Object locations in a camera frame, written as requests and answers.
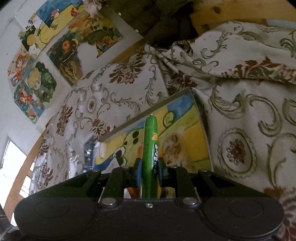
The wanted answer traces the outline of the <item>orange snack bag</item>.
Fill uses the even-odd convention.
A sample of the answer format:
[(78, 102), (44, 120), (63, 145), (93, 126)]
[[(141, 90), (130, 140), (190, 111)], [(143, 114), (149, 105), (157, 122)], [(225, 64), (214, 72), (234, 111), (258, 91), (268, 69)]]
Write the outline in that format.
[(140, 198), (140, 188), (128, 187), (128, 193), (132, 199), (139, 199)]

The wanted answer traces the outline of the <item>green sausage stick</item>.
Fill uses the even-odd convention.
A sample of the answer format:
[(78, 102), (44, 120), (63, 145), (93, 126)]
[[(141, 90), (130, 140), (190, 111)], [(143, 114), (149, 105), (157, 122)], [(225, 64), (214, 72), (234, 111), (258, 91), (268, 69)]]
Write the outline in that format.
[(151, 114), (146, 118), (144, 125), (142, 181), (140, 186), (140, 197), (142, 199), (157, 198), (158, 196), (157, 162), (158, 125), (157, 118)]

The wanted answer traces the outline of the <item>clear nut bar packet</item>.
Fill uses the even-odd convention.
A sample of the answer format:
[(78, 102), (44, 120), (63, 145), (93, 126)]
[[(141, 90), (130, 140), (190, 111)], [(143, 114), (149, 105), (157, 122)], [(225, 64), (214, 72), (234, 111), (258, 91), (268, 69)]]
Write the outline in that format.
[(188, 168), (188, 157), (182, 138), (174, 133), (162, 144), (163, 159), (167, 166)]

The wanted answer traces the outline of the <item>navy blue stick sachet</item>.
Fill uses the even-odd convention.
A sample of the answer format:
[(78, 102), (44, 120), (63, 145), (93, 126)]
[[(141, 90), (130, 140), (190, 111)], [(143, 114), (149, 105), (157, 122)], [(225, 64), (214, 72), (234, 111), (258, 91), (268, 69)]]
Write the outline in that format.
[(93, 137), (91, 137), (84, 145), (85, 165), (87, 166), (87, 168), (90, 168), (90, 169), (93, 167), (94, 147), (95, 147), (95, 140)]

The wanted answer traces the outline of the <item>grey tray with frog picture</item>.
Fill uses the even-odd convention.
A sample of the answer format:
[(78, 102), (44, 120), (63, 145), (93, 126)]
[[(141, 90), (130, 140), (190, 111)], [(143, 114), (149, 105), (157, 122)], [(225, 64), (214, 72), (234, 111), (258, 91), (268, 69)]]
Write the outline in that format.
[(176, 133), (185, 144), (188, 172), (212, 169), (200, 113), (190, 88), (170, 96), (102, 137), (95, 144), (94, 168), (110, 173), (119, 166), (133, 166), (136, 158), (142, 157), (144, 123), (151, 114), (157, 118), (160, 157), (163, 158), (165, 139)]

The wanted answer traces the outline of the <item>anime characters poster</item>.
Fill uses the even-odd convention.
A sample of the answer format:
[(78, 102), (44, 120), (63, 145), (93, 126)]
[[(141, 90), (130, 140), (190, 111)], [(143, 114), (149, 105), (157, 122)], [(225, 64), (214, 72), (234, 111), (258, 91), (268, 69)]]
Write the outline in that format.
[(22, 113), (36, 123), (48, 107), (57, 82), (43, 62), (35, 60), (20, 47), (8, 67), (13, 99)]

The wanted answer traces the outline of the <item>sunflower painting poster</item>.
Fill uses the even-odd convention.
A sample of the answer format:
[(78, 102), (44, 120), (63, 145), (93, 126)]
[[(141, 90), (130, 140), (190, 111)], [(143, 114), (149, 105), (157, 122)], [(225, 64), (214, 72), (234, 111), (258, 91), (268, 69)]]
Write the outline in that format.
[(122, 34), (110, 19), (95, 19), (86, 13), (68, 26), (68, 32), (49, 48), (47, 55), (73, 85), (84, 76), (86, 65), (95, 63), (121, 39)]

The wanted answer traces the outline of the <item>olive quilted jacket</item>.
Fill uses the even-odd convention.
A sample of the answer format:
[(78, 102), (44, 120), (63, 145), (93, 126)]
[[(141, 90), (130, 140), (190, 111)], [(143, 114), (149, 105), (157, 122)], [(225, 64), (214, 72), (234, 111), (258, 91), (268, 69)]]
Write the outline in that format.
[(174, 42), (199, 35), (190, 15), (196, 1), (105, 1), (152, 46), (168, 48)]

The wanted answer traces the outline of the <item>pink crumpled cloth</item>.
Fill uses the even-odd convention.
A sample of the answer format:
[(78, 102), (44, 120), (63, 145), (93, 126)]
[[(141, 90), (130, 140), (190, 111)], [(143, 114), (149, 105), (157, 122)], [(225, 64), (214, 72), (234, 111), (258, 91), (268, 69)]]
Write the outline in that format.
[(99, 19), (104, 17), (104, 15), (100, 13), (104, 2), (105, 1), (101, 0), (83, 0), (83, 5), (86, 12), (88, 12), (92, 18)]

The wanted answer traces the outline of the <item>yellow blue cartoon poster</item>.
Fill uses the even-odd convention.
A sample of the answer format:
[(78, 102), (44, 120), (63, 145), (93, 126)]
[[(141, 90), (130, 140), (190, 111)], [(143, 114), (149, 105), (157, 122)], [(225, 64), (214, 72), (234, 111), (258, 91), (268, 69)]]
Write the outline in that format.
[(83, 11), (83, 1), (46, 1), (18, 34), (24, 49), (37, 57), (46, 44)]

